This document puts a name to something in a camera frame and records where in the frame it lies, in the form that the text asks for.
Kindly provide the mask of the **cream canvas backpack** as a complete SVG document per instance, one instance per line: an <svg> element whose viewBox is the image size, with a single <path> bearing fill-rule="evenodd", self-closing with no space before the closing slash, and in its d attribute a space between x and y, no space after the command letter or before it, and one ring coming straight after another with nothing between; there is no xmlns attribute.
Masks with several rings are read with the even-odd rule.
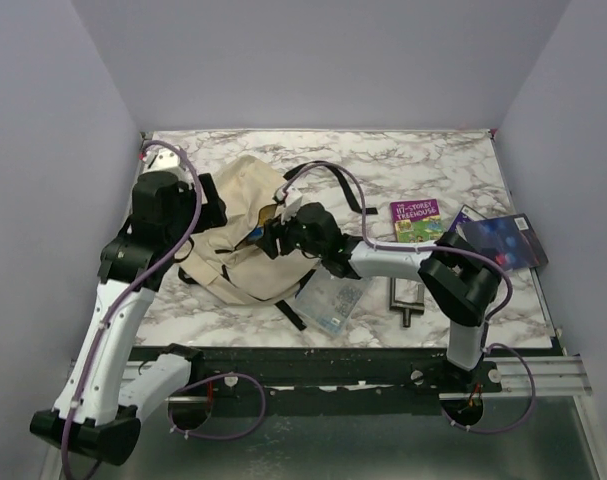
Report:
<svg viewBox="0 0 607 480"><path fill-rule="evenodd" d="M276 216L272 195L307 165L281 173L262 160L242 156L214 175L227 222L192 235L177 254L178 277L229 306L276 306L295 327L306 328L287 299L307 283L317 261L301 253L274 260L256 242Z"/></svg>

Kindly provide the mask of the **blue grey eraser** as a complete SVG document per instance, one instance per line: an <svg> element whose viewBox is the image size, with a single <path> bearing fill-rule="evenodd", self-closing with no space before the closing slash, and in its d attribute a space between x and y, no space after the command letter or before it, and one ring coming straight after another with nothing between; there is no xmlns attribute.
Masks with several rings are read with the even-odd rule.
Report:
<svg viewBox="0 0 607 480"><path fill-rule="evenodd" d="M264 228L256 227L253 231L251 231L247 237L245 238L246 242L250 245L256 244L263 236Z"/></svg>

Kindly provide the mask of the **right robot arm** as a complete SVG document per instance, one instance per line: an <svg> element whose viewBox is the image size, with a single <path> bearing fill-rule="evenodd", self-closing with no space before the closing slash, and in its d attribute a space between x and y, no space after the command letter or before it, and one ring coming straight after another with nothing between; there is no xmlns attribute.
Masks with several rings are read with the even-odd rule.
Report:
<svg viewBox="0 0 607 480"><path fill-rule="evenodd" d="M463 392L479 380L488 310L505 272L461 236L446 232L435 241L375 243L349 235L319 203L306 204L289 219L266 222L257 246L275 259L295 251L321 262L335 277L395 278L422 283L449 319L443 379Z"/></svg>

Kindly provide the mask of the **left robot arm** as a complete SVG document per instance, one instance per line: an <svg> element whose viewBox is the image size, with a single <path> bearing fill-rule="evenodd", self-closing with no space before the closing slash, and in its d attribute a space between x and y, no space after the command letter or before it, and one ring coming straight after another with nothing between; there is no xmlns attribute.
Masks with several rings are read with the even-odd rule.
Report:
<svg viewBox="0 0 607 480"><path fill-rule="evenodd" d="M132 212L101 252L94 312L78 360L63 391L33 414L30 432L67 452L121 465L142 424L170 394L197 393L205 380L200 350L172 344L132 383L122 378L138 328L193 233L223 226L225 204L209 174L189 186L175 173L142 174Z"/></svg>

